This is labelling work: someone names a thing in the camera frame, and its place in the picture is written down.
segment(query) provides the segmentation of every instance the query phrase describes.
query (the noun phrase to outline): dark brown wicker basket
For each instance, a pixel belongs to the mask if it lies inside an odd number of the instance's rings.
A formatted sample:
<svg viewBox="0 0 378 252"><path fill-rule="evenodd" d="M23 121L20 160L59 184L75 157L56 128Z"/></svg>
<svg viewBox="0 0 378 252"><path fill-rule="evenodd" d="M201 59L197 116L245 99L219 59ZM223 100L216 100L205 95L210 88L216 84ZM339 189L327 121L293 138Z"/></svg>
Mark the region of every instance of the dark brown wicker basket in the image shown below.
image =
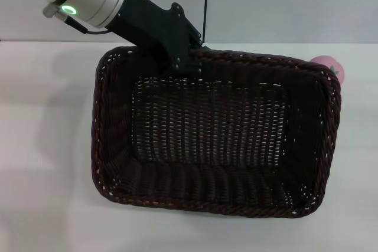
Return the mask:
<svg viewBox="0 0 378 252"><path fill-rule="evenodd" d="M92 172L121 204L298 218L322 203L340 84L294 58L195 50L216 79L159 77L136 47L96 72Z"/></svg>

